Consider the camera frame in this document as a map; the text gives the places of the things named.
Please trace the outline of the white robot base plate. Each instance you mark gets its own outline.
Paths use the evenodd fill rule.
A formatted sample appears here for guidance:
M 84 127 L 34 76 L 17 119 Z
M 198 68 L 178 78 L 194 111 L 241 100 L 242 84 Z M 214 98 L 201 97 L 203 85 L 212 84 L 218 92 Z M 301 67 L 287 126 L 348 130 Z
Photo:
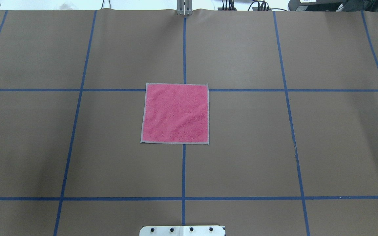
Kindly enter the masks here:
M 225 226 L 144 226 L 140 236 L 226 236 Z

